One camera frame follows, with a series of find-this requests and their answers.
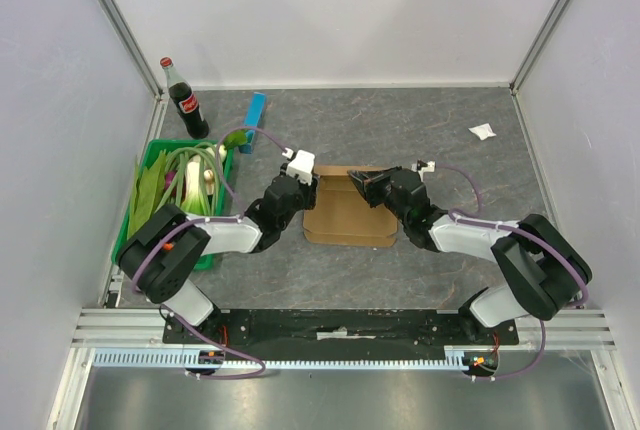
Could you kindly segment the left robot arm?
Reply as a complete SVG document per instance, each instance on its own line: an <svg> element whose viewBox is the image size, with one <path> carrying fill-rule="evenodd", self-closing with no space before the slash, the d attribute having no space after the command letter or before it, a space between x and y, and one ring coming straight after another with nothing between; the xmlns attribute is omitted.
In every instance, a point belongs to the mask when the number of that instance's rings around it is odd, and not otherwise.
<svg viewBox="0 0 640 430"><path fill-rule="evenodd" d="M219 332L216 305L191 280L204 255L260 253L274 245L297 212L316 203L318 176L276 176L242 216L203 217L161 207L121 245L115 262L152 303L185 320L185 332L208 343Z"/></svg>

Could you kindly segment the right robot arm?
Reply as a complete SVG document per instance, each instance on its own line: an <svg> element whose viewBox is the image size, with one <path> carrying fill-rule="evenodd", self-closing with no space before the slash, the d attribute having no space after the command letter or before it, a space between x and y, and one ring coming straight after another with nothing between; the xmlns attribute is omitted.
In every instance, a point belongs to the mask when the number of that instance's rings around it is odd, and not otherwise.
<svg viewBox="0 0 640 430"><path fill-rule="evenodd" d="M477 344L494 327L523 316L551 320L588 296L592 272L584 259L542 215L520 221L490 221L433 204L424 182L432 162L410 168L351 170L356 190L372 208L384 206L401 223L411 243L423 250L458 253L495 263L504 284L480 291L462 307L458 331Z"/></svg>

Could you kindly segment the brown cardboard box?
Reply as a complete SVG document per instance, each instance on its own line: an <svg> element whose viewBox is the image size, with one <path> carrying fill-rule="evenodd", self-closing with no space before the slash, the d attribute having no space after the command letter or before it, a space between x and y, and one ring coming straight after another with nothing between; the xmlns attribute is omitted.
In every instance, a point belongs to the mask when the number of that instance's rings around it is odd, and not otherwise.
<svg viewBox="0 0 640 430"><path fill-rule="evenodd" d="M398 221L383 205L371 208L351 181L348 171L382 167L316 165L319 176L316 205L303 215L305 238L314 244L391 247Z"/></svg>

